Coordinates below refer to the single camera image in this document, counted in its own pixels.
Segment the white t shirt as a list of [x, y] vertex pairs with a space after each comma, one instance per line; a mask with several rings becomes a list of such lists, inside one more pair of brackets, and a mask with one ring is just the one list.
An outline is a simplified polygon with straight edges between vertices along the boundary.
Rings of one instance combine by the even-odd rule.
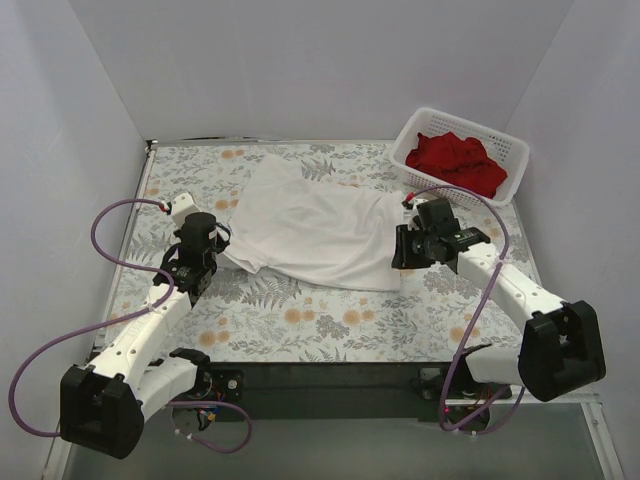
[[308, 180], [300, 162], [268, 154], [235, 207], [224, 254], [252, 274], [269, 268], [324, 287], [397, 291], [391, 262], [402, 199]]

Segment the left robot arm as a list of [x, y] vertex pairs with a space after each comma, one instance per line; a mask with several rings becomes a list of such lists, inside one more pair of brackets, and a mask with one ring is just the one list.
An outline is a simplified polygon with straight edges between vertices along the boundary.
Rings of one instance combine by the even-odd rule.
[[146, 420], [185, 393], [205, 398], [211, 373], [189, 359], [151, 361], [170, 331], [191, 312], [210, 286], [216, 256], [228, 230], [214, 215], [193, 212], [177, 230], [145, 299], [145, 313], [130, 321], [85, 367], [74, 366], [60, 384], [60, 434], [73, 444], [117, 459], [137, 445]]

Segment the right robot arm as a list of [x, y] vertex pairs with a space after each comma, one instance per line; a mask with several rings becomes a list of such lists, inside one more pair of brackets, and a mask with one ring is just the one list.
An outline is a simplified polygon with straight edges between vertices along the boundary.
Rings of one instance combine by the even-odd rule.
[[604, 351], [595, 310], [569, 303], [507, 264], [481, 230], [462, 228], [448, 200], [406, 200], [409, 221], [396, 228], [392, 267], [449, 267], [493, 301], [516, 325], [514, 348], [492, 344], [463, 349], [446, 382], [464, 397], [488, 384], [519, 385], [547, 402], [603, 379]]

